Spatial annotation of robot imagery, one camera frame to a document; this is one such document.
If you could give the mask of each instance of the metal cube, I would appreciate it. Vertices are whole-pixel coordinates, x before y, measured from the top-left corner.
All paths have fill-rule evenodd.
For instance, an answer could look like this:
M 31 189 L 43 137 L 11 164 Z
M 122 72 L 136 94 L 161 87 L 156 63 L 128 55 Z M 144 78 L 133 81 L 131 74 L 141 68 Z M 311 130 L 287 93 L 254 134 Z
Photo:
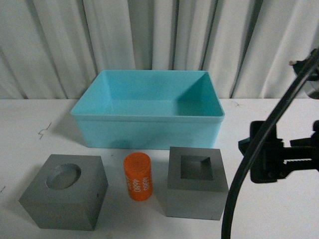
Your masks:
M 220 220 L 228 185 L 219 149 L 171 147 L 168 217 Z
M 101 157 L 52 154 L 19 202 L 40 228 L 93 231 L 107 187 Z

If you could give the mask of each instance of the curtain fold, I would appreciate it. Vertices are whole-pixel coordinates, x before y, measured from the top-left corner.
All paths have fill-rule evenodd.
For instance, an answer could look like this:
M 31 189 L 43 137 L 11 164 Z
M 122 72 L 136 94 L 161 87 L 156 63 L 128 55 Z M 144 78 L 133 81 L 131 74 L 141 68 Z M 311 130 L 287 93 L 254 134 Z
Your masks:
M 318 9 L 316 0 L 0 1 L 0 99 L 78 99 L 107 69 L 206 70 L 220 98 L 280 98 L 295 78 L 288 62 L 319 46 Z

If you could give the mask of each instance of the light blue plastic bin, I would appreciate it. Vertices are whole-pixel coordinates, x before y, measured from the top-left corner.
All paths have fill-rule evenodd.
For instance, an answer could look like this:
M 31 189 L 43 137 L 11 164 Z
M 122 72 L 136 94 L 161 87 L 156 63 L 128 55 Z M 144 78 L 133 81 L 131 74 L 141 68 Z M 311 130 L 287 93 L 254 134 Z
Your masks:
M 71 114 L 96 148 L 212 148 L 224 119 L 206 71 L 102 71 Z

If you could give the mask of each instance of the gray cube with square hole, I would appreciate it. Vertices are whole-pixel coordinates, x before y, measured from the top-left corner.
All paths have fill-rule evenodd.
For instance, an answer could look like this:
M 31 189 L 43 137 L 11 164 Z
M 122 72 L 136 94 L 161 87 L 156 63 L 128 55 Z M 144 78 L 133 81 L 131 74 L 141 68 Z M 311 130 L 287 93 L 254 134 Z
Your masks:
M 52 154 L 19 202 L 40 228 L 93 231 L 107 187 L 101 157 Z
M 166 216 L 220 220 L 227 195 L 219 149 L 170 148 Z

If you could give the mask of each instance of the orange cylinder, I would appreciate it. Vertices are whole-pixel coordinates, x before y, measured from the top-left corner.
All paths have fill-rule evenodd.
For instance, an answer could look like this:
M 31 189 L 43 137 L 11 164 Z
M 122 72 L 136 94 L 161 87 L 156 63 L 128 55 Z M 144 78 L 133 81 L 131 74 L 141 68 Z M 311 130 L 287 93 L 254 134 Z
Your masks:
M 141 152 L 128 155 L 123 162 L 129 195 L 136 201 L 149 198 L 153 192 L 150 157 Z

